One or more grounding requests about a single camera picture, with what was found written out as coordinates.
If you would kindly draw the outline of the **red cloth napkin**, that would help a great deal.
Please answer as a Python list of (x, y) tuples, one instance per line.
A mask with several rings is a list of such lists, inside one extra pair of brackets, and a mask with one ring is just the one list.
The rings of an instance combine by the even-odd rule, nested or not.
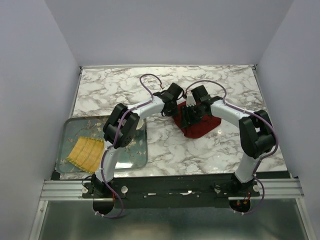
[[(210, 106), (211, 106), (210, 104), (214, 103), (217, 100), (221, 100), (222, 98), (219, 96), (216, 96), (216, 97), (207, 96), (207, 97), (203, 97), (202, 99), (204, 101), (199, 100), (196, 102), (196, 105), (206, 104), (209, 106), (209, 109), (210, 109)], [(199, 123), (196, 123), (191, 126), (181, 126), (181, 107), (182, 106), (186, 106), (186, 101), (183, 103), (180, 103), (177, 106), (178, 114), (176, 116), (173, 116), (172, 118), (175, 125), (183, 132), (186, 138), (190, 138), (190, 139), (201, 138), (205, 134), (209, 133), (210, 131), (218, 127), (222, 122), (221, 118), (215, 117), (211, 114), (211, 116), (204, 116)]]

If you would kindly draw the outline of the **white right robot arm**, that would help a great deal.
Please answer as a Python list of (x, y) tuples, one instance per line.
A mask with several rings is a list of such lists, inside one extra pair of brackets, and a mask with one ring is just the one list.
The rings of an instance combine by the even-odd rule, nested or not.
[(249, 111), (226, 101), (226, 96), (212, 97), (200, 85), (184, 96), (185, 105), (180, 108), (181, 127), (198, 124), (203, 117), (215, 117), (227, 121), (239, 129), (243, 155), (232, 174), (230, 191), (241, 196), (252, 184), (260, 162), (273, 155), (279, 146), (278, 137), (266, 111)]

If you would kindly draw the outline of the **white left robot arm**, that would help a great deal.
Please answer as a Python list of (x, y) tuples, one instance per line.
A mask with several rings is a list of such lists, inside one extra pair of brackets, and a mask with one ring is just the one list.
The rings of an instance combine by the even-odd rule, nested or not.
[(133, 105), (117, 104), (103, 127), (104, 149), (97, 170), (91, 176), (93, 191), (101, 198), (113, 192), (110, 181), (115, 174), (120, 152), (133, 139), (139, 124), (154, 114), (175, 116), (177, 100), (184, 90), (175, 83), (162, 92), (152, 93), (150, 98)]

